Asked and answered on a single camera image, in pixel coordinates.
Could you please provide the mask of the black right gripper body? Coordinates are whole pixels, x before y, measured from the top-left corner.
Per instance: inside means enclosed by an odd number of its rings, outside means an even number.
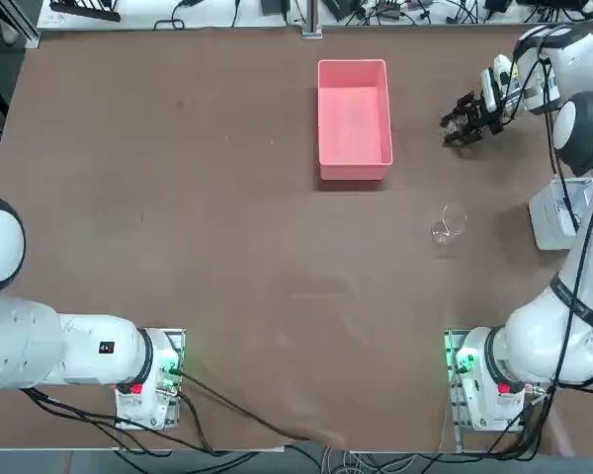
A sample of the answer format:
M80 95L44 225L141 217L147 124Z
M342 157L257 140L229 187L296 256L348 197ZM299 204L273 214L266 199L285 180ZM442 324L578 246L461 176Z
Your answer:
M489 107L485 95L481 93L471 102L468 124L476 134L483 134L485 129L498 134L504 129L502 110L494 99L490 100Z

